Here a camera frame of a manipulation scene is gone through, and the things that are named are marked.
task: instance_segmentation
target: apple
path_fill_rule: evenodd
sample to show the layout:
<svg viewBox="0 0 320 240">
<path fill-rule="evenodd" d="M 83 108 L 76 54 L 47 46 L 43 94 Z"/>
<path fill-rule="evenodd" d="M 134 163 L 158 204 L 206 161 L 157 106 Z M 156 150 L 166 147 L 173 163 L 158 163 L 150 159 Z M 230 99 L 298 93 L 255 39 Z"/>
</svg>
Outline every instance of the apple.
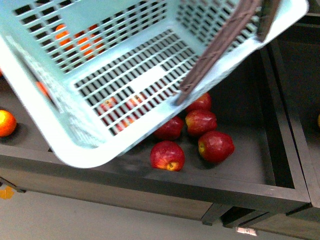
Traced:
<svg viewBox="0 0 320 240">
<path fill-rule="evenodd" d="M 235 146 L 228 134 L 213 130 L 199 138 L 198 149 L 206 161 L 218 164 L 235 151 Z"/>
<path fill-rule="evenodd" d="M 131 117 L 126 117 L 126 120 L 125 119 L 122 119 L 120 121 L 120 123 L 117 123 L 115 126 L 116 126 L 116 129 L 118 130 L 118 132 L 121 132 L 123 131 L 126 127 L 128 127 L 130 124 L 132 124 L 135 120 L 132 119 Z"/>
<path fill-rule="evenodd" d="M 139 93 L 137 95 L 134 95 L 132 98 L 130 98 L 126 103 L 126 107 L 129 110 L 132 110 L 136 106 L 138 106 L 140 103 L 142 103 L 145 99 L 147 99 L 146 95 L 143 93 Z"/>
<path fill-rule="evenodd" d="M 113 96 L 107 100 L 105 100 L 103 103 L 100 104 L 100 107 L 104 112 L 107 112 L 109 109 L 112 109 L 115 105 L 117 105 L 118 102 L 116 98 Z"/>
<path fill-rule="evenodd" d="M 150 153 L 150 163 L 155 169 L 180 171 L 185 164 L 185 153 L 173 141 L 161 141 L 153 146 Z"/>
<path fill-rule="evenodd" d="M 203 110 L 211 110 L 212 100 L 211 96 L 208 92 L 203 94 L 201 97 L 199 97 L 197 100 L 195 100 L 193 103 L 191 103 L 189 106 L 186 107 L 185 111 L 187 113 L 190 113 L 193 110 L 197 109 L 203 109 Z"/>
<path fill-rule="evenodd" d="M 159 127 L 153 135 L 160 140 L 176 140 L 180 137 L 184 124 L 184 121 L 180 117 L 175 116 Z"/>
<path fill-rule="evenodd" d="M 200 137 L 206 132 L 217 128 L 217 118 L 213 112 L 197 109 L 189 112 L 185 117 L 187 132 L 192 137 Z"/>
</svg>

